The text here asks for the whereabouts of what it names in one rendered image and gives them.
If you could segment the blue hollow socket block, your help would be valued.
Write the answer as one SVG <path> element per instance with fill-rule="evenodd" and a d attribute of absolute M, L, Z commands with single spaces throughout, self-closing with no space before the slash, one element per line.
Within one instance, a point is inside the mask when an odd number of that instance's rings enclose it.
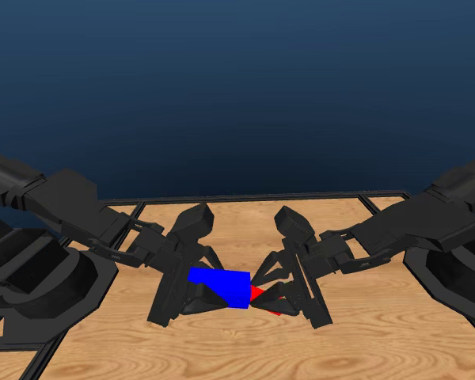
<path fill-rule="evenodd" d="M 192 267 L 188 281 L 203 283 L 234 309 L 247 309 L 251 299 L 251 274 L 213 268 Z"/>

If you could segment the thin red peg bar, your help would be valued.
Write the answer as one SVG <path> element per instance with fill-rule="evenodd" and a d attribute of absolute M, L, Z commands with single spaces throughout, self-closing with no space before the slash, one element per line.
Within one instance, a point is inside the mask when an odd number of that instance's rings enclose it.
<path fill-rule="evenodd" d="M 256 287 L 256 286 L 253 286 L 253 285 L 250 286 L 250 290 L 251 290 L 250 302 L 252 302 L 254 299 L 256 299 L 258 296 L 260 296 L 261 294 L 263 294 L 265 292 L 265 290 L 262 290 L 259 287 Z M 268 309 L 265 309 L 265 311 L 268 311 L 269 313 L 275 314 L 277 316 L 282 315 L 282 313 L 275 312 L 275 311 L 268 310 Z"/>

